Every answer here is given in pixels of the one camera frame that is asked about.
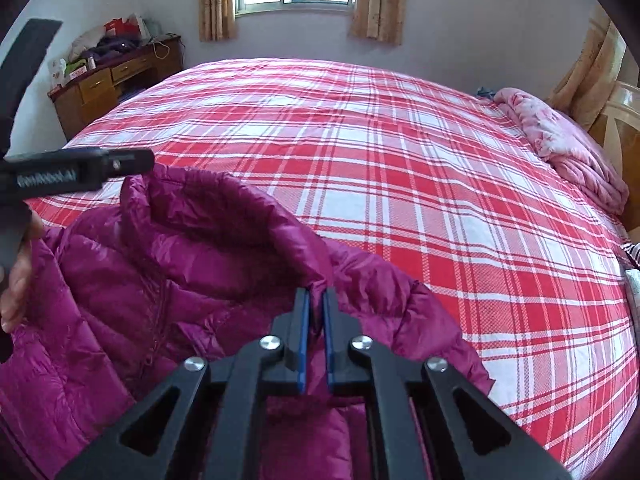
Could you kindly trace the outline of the person's left hand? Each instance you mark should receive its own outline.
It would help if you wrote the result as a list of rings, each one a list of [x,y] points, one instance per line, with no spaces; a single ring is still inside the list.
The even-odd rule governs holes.
[[[1,294],[1,327],[7,334],[12,333],[24,318],[25,297],[32,279],[32,242],[40,240],[43,234],[44,224],[38,214],[32,212],[28,230],[9,273],[8,288]]]

